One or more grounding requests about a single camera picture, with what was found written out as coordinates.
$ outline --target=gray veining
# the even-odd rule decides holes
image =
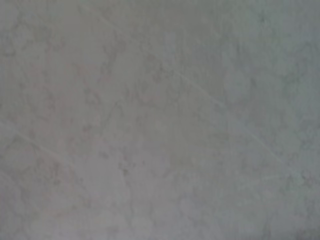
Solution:
[[[318,239],[319,11],[0,0],[0,239]]]

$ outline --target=marble surface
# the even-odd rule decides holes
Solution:
[[[0,239],[317,239],[319,5],[0,0]]]

